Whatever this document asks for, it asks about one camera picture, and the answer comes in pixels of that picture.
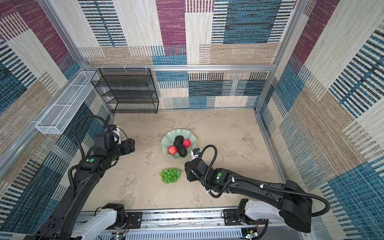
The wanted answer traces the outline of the light green scalloped bowl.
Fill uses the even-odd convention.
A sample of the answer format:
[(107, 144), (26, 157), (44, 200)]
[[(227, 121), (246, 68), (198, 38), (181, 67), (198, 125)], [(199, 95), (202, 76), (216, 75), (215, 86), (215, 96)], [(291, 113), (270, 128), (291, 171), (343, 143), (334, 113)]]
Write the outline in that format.
[[(171, 147), (174, 143), (174, 140), (177, 136), (183, 136), (184, 139), (189, 139), (191, 141), (191, 145), (187, 148), (187, 155), (185, 157), (181, 157), (178, 153), (174, 155), (169, 154), (168, 148)], [(197, 138), (193, 135), (189, 130), (184, 129), (176, 129), (168, 132), (165, 137), (161, 141), (162, 153), (169, 157), (173, 161), (177, 160), (187, 160), (191, 157), (191, 152), (193, 149), (197, 148)]]

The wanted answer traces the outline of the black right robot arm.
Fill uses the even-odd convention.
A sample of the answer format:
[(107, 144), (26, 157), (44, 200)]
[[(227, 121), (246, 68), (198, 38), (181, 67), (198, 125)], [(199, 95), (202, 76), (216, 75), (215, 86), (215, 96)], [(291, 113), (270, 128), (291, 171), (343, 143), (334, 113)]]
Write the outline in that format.
[(214, 160), (206, 164), (204, 151), (185, 163), (189, 182), (198, 181), (215, 198), (223, 194), (245, 196), (239, 203), (239, 222), (247, 224), (259, 219), (283, 221), (302, 233), (311, 232), (312, 218), (322, 216), (331, 209), (323, 197), (305, 192), (296, 182), (267, 183), (241, 176), (233, 171), (213, 169)]

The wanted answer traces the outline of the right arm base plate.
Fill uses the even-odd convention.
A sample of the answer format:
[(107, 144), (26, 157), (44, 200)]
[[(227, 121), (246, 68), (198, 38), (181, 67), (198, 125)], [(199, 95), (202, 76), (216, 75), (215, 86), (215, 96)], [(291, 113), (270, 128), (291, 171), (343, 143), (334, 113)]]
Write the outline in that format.
[(264, 225), (267, 220), (266, 219), (258, 219), (252, 220), (248, 216), (246, 216), (244, 213), (241, 213), (237, 209), (224, 209), (221, 212), (221, 217), (225, 221), (226, 226), (239, 226), (239, 225), (247, 225), (247, 226), (253, 226), (253, 225)]

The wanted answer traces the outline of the dark fake avocado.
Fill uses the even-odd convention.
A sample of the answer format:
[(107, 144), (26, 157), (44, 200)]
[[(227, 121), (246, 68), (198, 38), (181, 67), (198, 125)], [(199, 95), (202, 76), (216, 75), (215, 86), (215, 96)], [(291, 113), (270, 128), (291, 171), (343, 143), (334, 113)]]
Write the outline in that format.
[(182, 144), (184, 142), (183, 136), (176, 136), (174, 140), (174, 146), (177, 146), (178, 144)]
[(180, 157), (185, 157), (188, 153), (187, 148), (183, 145), (183, 143), (176, 144), (177, 152)]

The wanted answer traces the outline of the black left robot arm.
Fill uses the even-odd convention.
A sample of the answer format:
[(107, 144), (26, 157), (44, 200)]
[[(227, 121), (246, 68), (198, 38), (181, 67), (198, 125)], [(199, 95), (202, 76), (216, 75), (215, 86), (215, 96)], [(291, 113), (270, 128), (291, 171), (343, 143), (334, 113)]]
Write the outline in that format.
[(108, 204), (91, 220), (75, 228), (83, 206), (106, 171), (115, 166), (121, 156), (135, 151), (133, 139), (120, 139), (118, 126), (106, 124), (106, 127), (96, 134), (94, 146), (88, 152), (76, 139), (82, 159), (68, 170), (70, 186), (48, 220), (35, 235), (26, 235), (26, 240), (93, 240), (109, 227), (121, 229), (127, 225), (124, 206)]

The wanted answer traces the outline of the red fake fruit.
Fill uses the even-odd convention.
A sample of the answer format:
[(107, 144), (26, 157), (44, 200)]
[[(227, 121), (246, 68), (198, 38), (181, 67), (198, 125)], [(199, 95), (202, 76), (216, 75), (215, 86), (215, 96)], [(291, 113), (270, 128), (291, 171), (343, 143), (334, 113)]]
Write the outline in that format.
[(177, 152), (178, 152), (178, 149), (176, 146), (170, 146), (168, 148), (168, 154), (170, 154), (170, 155), (175, 155)]
[(191, 146), (192, 142), (189, 139), (184, 139), (183, 146), (186, 148), (189, 148)]

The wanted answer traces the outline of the green fake grape bunch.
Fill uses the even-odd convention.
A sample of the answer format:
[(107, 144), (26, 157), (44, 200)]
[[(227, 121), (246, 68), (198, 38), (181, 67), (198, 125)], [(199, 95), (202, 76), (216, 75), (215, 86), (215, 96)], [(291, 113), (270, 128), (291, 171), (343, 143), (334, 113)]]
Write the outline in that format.
[(165, 169), (160, 173), (162, 182), (165, 184), (176, 183), (181, 177), (182, 171), (180, 169), (170, 168)]

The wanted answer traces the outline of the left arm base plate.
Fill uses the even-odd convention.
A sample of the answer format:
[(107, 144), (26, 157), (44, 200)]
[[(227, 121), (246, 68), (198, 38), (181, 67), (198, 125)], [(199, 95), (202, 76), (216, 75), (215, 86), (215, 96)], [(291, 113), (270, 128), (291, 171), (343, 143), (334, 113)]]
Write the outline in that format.
[(141, 228), (143, 212), (126, 212), (126, 219), (122, 230), (136, 230)]

